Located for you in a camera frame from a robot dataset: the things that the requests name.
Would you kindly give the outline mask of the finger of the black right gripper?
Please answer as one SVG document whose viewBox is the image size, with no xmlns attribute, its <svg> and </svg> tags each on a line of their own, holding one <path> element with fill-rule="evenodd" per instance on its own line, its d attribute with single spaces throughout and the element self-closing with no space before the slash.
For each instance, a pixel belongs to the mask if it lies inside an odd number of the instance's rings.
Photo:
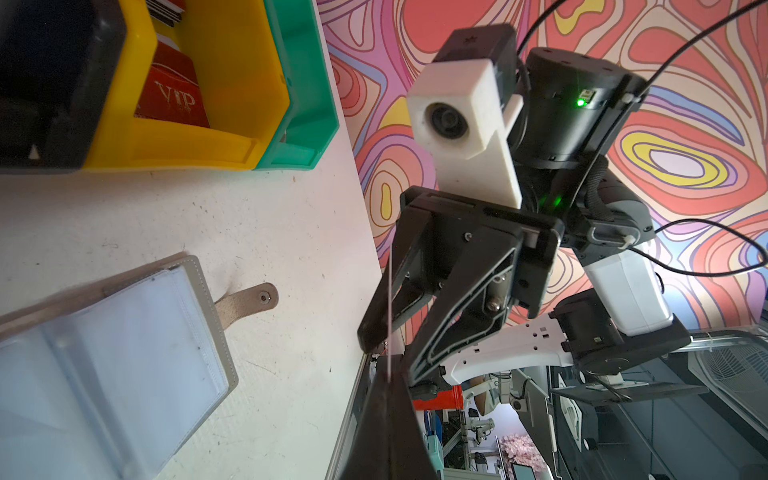
<svg viewBox="0 0 768 480">
<path fill-rule="evenodd" d="M 518 227 L 510 232 L 481 227 L 458 254 L 443 289 L 403 357 L 407 384 L 426 380 L 458 350 L 497 331 L 502 311 L 486 309 L 493 279 L 512 271 L 523 244 Z"/>
<path fill-rule="evenodd" d="M 418 313 L 435 293 L 434 221 L 415 207 L 401 211 L 392 258 L 357 330 L 362 351 L 374 352 L 390 333 Z"/>
</svg>

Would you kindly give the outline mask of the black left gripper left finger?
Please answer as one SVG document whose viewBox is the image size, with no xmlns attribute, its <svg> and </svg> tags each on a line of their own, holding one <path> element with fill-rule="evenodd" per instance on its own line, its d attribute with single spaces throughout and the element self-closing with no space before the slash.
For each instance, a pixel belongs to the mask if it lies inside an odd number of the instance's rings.
<svg viewBox="0 0 768 480">
<path fill-rule="evenodd" d="M 339 479 L 390 478 L 389 400 L 389 377 L 386 371 L 381 371 L 371 384 L 350 457 Z"/>
</svg>

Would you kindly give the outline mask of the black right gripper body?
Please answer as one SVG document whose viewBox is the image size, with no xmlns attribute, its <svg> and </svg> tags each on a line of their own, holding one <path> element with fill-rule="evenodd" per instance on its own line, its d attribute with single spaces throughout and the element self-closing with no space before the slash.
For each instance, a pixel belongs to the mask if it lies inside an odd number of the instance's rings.
<svg viewBox="0 0 768 480">
<path fill-rule="evenodd" d="M 430 300 L 454 317 L 542 310 L 564 225 L 557 219 L 423 187 L 400 197 L 392 243 L 393 315 Z"/>
</svg>

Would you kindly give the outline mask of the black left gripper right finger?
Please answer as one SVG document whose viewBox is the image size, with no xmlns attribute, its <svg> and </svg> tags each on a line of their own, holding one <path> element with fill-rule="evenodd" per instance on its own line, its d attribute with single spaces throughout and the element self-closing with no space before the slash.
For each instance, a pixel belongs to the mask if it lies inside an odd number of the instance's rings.
<svg viewBox="0 0 768 480">
<path fill-rule="evenodd" d="M 388 478 L 439 479 L 401 376 L 392 378 L 388 393 Z"/>
</svg>

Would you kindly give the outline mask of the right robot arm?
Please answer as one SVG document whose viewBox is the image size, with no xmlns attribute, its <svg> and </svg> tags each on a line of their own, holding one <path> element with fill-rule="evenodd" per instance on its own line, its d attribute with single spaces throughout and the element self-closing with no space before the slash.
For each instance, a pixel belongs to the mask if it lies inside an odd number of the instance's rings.
<svg viewBox="0 0 768 480">
<path fill-rule="evenodd" d="M 533 366 L 615 375 L 687 345 L 645 256 L 649 209 L 605 155 L 643 84 L 563 50 L 443 48 L 407 95 L 438 185 L 400 197 L 363 351 L 425 310 L 401 371 L 434 391 Z"/>
</svg>

